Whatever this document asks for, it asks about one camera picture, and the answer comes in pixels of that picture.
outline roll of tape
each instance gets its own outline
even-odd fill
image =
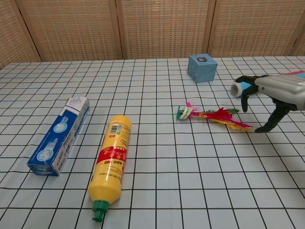
[[[233,95],[234,97],[240,97],[242,95],[243,90],[250,86],[251,84],[245,82],[241,82],[241,83],[234,82],[231,85],[231,95]]]

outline yellow sauce bottle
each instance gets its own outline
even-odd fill
[[[107,127],[88,187],[96,222],[103,221],[110,204],[121,196],[131,128],[131,121],[124,115],[114,116]]]

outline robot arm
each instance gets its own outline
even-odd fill
[[[305,110],[305,78],[295,75],[243,75],[235,81],[251,84],[242,92],[242,109],[244,112],[248,110],[249,95],[256,92],[268,95],[276,105],[267,123],[257,128],[256,133],[271,131],[290,111]]]

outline grid tablecloth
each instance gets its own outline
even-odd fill
[[[206,120],[177,121],[185,101],[235,107],[229,90],[246,75],[305,69],[305,57],[216,58],[215,80],[195,84],[188,59],[10,64],[0,71],[0,229],[303,229],[305,116],[291,112],[270,133]],[[91,110],[59,177],[26,163],[66,99]],[[237,120],[263,125],[275,106],[255,94]],[[86,189],[103,133],[127,115],[132,135],[121,198],[93,222]]]

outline blue and white box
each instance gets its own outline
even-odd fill
[[[27,162],[36,175],[59,176],[90,111],[87,97],[70,98]]]
[[[187,73],[195,83],[213,81],[218,63],[208,54],[191,55]]]

